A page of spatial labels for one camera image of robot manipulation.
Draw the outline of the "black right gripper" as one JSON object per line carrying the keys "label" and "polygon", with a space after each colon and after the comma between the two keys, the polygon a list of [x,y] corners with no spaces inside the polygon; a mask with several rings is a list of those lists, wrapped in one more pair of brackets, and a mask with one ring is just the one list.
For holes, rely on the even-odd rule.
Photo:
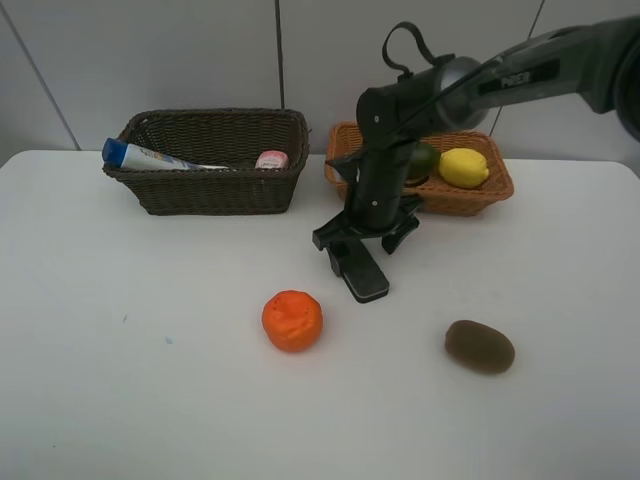
{"label": "black right gripper", "polygon": [[343,210],[312,234],[316,248],[326,248],[332,271],[343,278],[351,251],[347,241],[379,238],[393,254],[418,228],[415,212],[423,204],[417,194],[403,193],[414,144],[390,148],[371,145],[327,161],[347,184]]}

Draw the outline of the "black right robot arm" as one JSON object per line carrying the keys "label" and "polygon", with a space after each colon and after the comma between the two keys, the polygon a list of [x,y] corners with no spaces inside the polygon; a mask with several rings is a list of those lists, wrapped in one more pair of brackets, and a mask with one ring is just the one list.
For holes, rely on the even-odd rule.
{"label": "black right robot arm", "polygon": [[489,110],[578,94],[592,112],[617,113],[639,136],[639,19],[636,16],[555,30],[507,49],[484,63],[453,54],[434,56],[421,32],[399,23],[417,41],[430,69],[399,71],[398,80],[367,89],[358,99],[356,123],[363,139],[354,153],[329,161],[347,183],[341,213],[314,231],[338,276],[377,274],[362,242],[379,238],[393,253],[418,226],[418,196],[403,192],[418,142],[433,134],[476,127]]}

